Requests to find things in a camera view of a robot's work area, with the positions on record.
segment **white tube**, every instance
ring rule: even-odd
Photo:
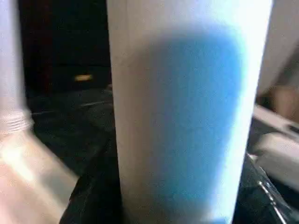
[[[31,124],[25,106],[19,21],[15,0],[0,1],[0,134]]]
[[[109,0],[129,223],[230,223],[271,0]]]

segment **plastic wrap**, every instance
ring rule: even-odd
[[[239,187],[234,223],[299,223],[299,213],[291,208],[266,173],[246,155]]]

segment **black fabric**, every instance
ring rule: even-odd
[[[60,224],[122,223],[114,134],[80,177]]]

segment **white cylindrical bottle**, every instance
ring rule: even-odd
[[[109,0],[129,223],[230,223],[271,0]]]

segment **white bottle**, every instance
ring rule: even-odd
[[[0,223],[57,224],[76,176],[31,132],[15,0],[0,1]]]
[[[109,0],[129,223],[230,223],[272,0]]]

